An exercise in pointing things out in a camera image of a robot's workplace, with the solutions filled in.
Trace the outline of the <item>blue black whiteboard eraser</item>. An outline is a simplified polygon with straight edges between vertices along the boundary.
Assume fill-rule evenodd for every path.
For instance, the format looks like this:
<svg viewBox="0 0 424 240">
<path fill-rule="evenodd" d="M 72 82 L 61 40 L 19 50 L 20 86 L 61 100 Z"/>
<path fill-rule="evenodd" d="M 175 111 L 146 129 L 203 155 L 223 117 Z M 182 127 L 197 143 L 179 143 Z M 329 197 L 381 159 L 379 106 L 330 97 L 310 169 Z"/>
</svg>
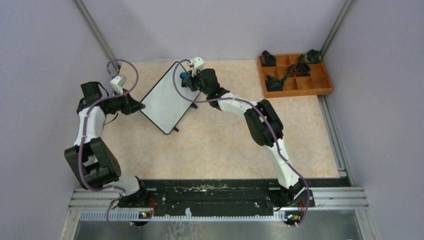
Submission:
<svg viewBox="0 0 424 240">
<path fill-rule="evenodd" d="M 181 72 L 179 75 L 180 79 L 183 81 L 188 78 L 188 74 L 186 72 Z"/>
</svg>

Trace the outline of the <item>white whiteboard black frame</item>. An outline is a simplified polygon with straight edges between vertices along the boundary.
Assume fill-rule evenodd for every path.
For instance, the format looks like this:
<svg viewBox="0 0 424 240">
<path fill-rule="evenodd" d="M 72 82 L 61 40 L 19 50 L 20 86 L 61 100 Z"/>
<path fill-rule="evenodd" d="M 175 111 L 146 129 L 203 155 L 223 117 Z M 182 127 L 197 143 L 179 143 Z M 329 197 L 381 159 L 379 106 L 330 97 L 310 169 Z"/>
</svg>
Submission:
<svg viewBox="0 0 424 240">
<path fill-rule="evenodd" d="M 196 109 L 192 101 L 197 100 L 200 91 L 182 87 L 181 73 L 186 69 L 174 62 L 141 100 L 145 106 L 141 110 L 162 133 L 169 135 L 178 132 L 178 123 L 190 108 Z"/>
</svg>

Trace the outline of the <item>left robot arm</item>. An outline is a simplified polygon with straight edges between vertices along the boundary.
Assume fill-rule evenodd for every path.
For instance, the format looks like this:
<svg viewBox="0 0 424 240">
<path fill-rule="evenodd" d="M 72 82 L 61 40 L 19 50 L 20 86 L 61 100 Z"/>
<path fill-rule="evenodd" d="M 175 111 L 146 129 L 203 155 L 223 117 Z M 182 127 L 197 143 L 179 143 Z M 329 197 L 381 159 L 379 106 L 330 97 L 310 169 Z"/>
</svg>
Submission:
<svg viewBox="0 0 424 240">
<path fill-rule="evenodd" d="M 122 113 L 131 115 L 146 106 L 124 90 L 124 94 L 104 96 L 100 82 L 90 81 L 81 85 L 83 98 L 76 112 L 79 117 L 77 139 L 65 149 L 64 157 L 80 185 L 93 192 L 117 190 L 118 206 L 127 208 L 135 204 L 144 207 L 150 193 L 137 176 L 122 172 L 118 159 L 103 140 L 107 115 Z"/>
</svg>

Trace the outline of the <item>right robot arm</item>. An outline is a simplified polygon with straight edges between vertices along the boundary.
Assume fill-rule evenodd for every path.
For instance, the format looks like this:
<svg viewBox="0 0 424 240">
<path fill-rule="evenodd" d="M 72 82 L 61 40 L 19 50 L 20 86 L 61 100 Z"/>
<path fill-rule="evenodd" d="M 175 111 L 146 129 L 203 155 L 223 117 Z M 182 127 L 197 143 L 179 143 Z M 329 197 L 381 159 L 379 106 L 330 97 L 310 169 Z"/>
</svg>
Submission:
<svg viewBox="0 0 424 240">
<path fill-rule="evenodd" d="M 305 178 L 290 162 L 285 148 L 284 126 L 272 104 L 266 99 L 249 101 L 231 93 L 220 86 L 212 68 L 197 73 L 192 70 L 183 72 L 179 78 L 183 88 L 203 93 L 205 102 L 211 107 L 243 117 L 253 141 L 269 153 L 280 187 L 279 192 L 268 196 L 270 207 L 279 210 L 299 206 L 305 211 L 312 202 L 312 194 Z"/>
</svg>

